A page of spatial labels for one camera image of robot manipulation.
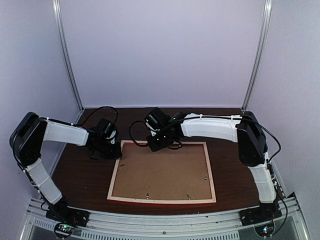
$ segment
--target dark wooden table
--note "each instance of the dark wooden table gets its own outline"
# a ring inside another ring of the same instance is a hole
[[[119,130],[118,141],[129,140],[128,127],[135,120],[143,120],[152,108],[120,108],[116,123]],[[203,113],[206,115],[240,114],[237,108],[163,108],[174,115],[177,112]],[[93,111],[86,109],[80,123]],[[84,127],[95,126],[100,118],[113,120],[115,114],[110,109],[95,113]],[[141,124],[132,128],[136,140],[146,140],[149,132]],[[258,190],[249,169],[238,158],[236,143],[206,137],[184,138],[183,141],[206,142],[217,203],[212,206],[147,206],[111,203],[107,194],[113,174],[115,160],[89,159],[86,147],[68,144],[53,174],[53,181],[69,201],[71,207],[120,214],[196,214],[227,211],[253,207],[259,204]]]

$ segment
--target robotic arm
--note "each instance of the robotic arm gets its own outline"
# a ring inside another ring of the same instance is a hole
[[[170,117],[155,108],[144,120],[151,132],[146,138],[147,145],[153,152],[174,142],[180,144],[183,137],[218,138],[238,143],[239,159],[250,169],[260,200],[258,208],[240,212],[242,225],[261,223],[282,215],[276,200],[274,172],[268,163],[266,135],[252,112],[232,116],[177,113]]]
[[[93,153],[98,151],[101,158],[117,159],[122,156],[121,145],[115,141],[117,135],[116,125],[104,118],[97,126],[84,128],[39,117],[33,112],[26,114],[12,133],[9,143],[18,166],[49,205],[47,218],[64,221],[71,226],[85,227],[89,213],[68,207],[67,199],[54,184],[42,163],[42,142],[54,141],[86,146]]]

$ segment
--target wooden frame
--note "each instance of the wooden frame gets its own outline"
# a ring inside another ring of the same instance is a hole
[[[140,144],[146,143],[146,141],[137,141]],[[122,140],[121,141],[121,148],[123,149],[124,145],[134,145],[134,143],[131,140]],[[209,180],[209,187],[210,187],[210,199],[186,199],[186,200],[157,200],[157,199],[141,199],[141,198],[128,198],[128,197],[119,197],[119,196],[113,196],[114,186],[116,182],[116,176],[119,169],[120,164],[120,158],[116,160],[115,166],[113,169],[113,174],[111,178],[111,183],[109,187],[109,191],[107,194],[107,200],[111,202],[122,202],[122,203],[131,203],[131,204],[156,204],[156,205],[190,205],[190,204],[200,204],[200,205],[211,205],[215,204],[216,201],[216,193],[214,188],[214,180],[211,170],[211,165],[209,161],[209,154],[207,149],[206,142],[183,142],[183,145],[202,145],[204,150],[204,157],[205,157],[205,163],[207,167],[207,177]]]

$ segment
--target frame backing board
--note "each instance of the frame backing board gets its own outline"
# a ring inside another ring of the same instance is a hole
[[[152,152],[121,142],[107,199],[137,204],[214,204],[216,194],[205,142],[183,142],[179,150]]]

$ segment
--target white wall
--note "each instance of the white wall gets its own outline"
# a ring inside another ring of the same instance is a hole
[[[285,193],[295,191],[312,239],[320,236],[320,1],[276,0],[249,103],[279,138],[275,164]],[[276,145],[269,140],[271,151]]]
[[[240,107],[264,0],[64,0],[85,107]]]
[[[29,111],[74,121],[78,110],[64,67],[51,1],[0,2],[0,239],[17,238],[34,189],[15,163],[9,137]],[[47,170],[60,144],[42,151]]]

